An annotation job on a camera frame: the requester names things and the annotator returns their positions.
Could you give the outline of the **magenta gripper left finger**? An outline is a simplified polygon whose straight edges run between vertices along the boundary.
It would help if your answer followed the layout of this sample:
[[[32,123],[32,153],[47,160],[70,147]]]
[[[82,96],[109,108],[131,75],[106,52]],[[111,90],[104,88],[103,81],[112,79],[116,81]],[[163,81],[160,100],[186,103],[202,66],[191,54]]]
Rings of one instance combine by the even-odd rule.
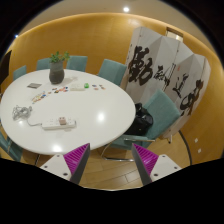
[[[89,155],[90,144],[87,143],[64,155],[54,155],[41,166],[41,169],[72,183],[79,184]]]

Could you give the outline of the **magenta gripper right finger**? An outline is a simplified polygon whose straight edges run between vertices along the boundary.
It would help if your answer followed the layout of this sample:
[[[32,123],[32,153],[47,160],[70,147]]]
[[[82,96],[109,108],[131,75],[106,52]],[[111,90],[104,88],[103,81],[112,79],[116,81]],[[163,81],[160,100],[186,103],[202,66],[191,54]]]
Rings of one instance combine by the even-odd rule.
[[[181,170],[166,154],[157,155],[137,144],[132,144],[131,151],[143,185]]]

